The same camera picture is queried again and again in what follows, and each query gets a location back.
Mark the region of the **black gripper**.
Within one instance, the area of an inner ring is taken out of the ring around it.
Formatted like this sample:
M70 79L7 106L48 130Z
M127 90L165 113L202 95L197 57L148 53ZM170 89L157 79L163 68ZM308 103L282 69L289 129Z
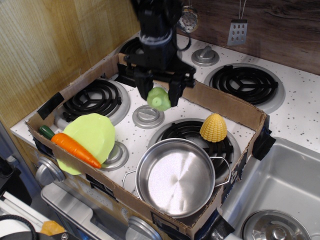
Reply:
M172 107L177 106L185 87L192 88L195 85L195 68L178 57L175 39L161 46L142 44L142 48L143 54L124 54L126 76L135 81L144 100L152 90L154 80L168 83L170 104Z

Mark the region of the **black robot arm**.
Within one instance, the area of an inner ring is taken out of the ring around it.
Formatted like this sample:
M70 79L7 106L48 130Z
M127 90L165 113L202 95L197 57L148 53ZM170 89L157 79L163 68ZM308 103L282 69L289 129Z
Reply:
M133 0L140 24L142 54L128 54L127 74L135 81L140 96L146 100L154 80L168 83L168 99L177 106L186 87L193 88L196 69L178 57L177 27L183 13L180 0Z

